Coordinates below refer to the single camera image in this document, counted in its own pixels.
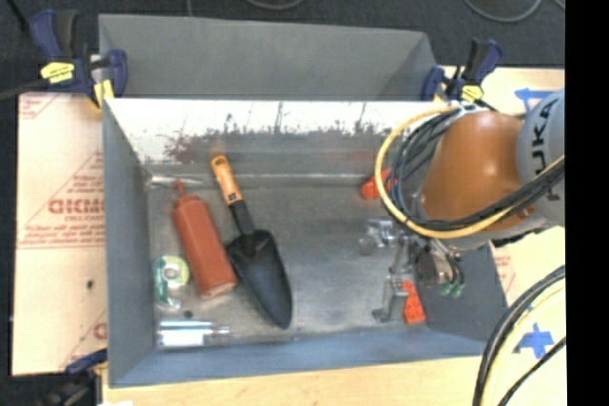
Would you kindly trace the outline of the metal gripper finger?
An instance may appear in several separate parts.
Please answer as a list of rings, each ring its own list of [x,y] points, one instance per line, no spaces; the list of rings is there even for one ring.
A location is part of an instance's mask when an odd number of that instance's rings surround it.
[[[403,320],[403,312],[410,296],[410,282],[402,276],[387,275],[383,284],[382,303],[372,311],[372,316],[379,323]]]
[[[388,217],[365,220],[364,232],[358,241],[361,256],[371,256],[378,248],[393,248],[403,244],[403,232]]]

